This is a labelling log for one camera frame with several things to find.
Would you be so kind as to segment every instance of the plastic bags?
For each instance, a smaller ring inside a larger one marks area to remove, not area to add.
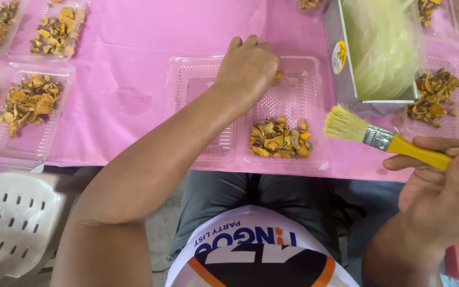
[[[417,0],[342,0],[360,101],[394,100],[422,70]]]

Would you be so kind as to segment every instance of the paintbrush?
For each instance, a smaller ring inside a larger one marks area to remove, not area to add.
[[[417,147],[398,133],[370,125],[339,104],[328,114],[323,132],[332,138],[358,141],[387,153],[410,156],[443,171],[452,160],[446,154]]]

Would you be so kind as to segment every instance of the person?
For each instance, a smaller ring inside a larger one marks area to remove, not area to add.
[[[213,138],[260,101],[278,62],[257,36],[234,38],[215,84],[116,156],[80,196],[51,286],[151,286],[145,219]],[[445,249],[459,243],[459,140],[413,142],[454,159],[447,172],[402,155],[384,161],[391,171],[415,170],[399,194],[399,212],[367,244],[365,286],[441,286]],[[167,285],[357,286],[337,263],[323,180],[258,177],[253,187],[247,174],[191,174]]]

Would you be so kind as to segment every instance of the round sticker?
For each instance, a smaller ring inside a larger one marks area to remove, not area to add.
[[[339,74],[345,67],[346,62],[346,45],[345,41],[339,41],[332,52],[332,70],[334,74]]]

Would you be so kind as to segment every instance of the brush bristles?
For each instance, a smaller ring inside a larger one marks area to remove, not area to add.
[[[338,104],[328,114],[323,132],[328,137],[362,142],[368,127],[367,121]]]

